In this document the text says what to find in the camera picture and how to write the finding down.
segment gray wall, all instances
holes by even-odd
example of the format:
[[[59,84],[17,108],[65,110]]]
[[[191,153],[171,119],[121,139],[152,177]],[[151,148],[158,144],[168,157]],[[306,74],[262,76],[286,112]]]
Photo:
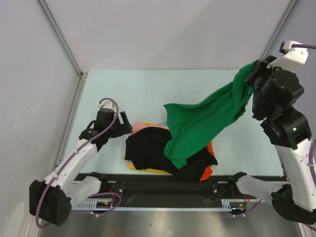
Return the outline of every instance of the gray wall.
[[[301,43],[316,44],[316,1],[300,0],[297,3],[288,23],[284,27],[271,54],[278,53],[282,41],[295,40]],[[305,93],[295,104],[295,108],[302,112],[307,119],[313,133],[316,135],[316,50],[309,50],[309,58],[304,66],[297,70],[297,76]]]
[[[239,69],[289,0],[47,0],[79,66]]]
[[[25,236],[28,188],[53,168],[78,77],[35,0],[0,1],[0,32],[0,230],[23,202],[13,229]]]

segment black cloth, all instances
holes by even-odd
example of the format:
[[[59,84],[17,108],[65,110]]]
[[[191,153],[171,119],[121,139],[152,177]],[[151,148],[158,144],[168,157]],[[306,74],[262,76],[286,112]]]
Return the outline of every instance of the black cloth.
[[[167,129],[144,128],[127,138],[125,159],[132,161],[136,169],[164,170],[182,181],[199,181],[205,168],[218,164],[207,148],[203,148],[187,158],[187,165],[177,169],[164,155],[164,147],[171,139],[171,133]]]

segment green shirt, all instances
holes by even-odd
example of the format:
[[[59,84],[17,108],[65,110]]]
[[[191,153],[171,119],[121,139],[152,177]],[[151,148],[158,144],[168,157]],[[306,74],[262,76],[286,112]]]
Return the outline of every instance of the green shirt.
[[[206,147],[217,134],[245,112],[252,87],[244,82],[255,63],[241,68],[234,81],[199,104],[164,105],[172,136],[165,146],[164,154],[178,169],[187,164],[187,158]]]

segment orange cloth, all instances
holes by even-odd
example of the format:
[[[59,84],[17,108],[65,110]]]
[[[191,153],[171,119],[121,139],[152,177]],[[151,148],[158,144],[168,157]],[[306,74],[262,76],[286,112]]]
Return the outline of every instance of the orange cloth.
[[[207,144],[206,146],[207,150],[215,157],[214,151],[213,151],[213,145],[212,142],[210,142],[209,144]],[[202,175],[200,181],[203,181],[205,179],[208,179],[213,173],[212,170],[212,166],[208,166],[207,168],[205,168],[204,174]]]

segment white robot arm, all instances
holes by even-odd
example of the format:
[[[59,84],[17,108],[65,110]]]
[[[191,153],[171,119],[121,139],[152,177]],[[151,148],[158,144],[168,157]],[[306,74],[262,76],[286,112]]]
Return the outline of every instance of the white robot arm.
[[[273,56],[258,62],[253,74],[245,81],[254,88],[253,113],[275,145],[289,184],[270,183],[240,174],[236,182],[242,194],[249,194],[272,203],[283,218],[314,224],[316,222],[316,184],[311,174],[309,151],[311,130],[307,119],[292,105],[304,89],[294,70],[305,64],[306,48],[296,48],[295,41],[283,42],[280,58]]]
[[[123,120],[121,124],[117,119],[117,104],[114,105],[114,101],[102,104],[102,101],[96,120],[81,133],[71,154],[43,181],[35,180],[30,185],[30,213],[37,219],[60,226],[69,217],[72,207],[93,194],[109,191],[107,176],[95,172],[72,185],[83,166],[100,151],[108,139],[132,132],[125,112],[120,113]]]

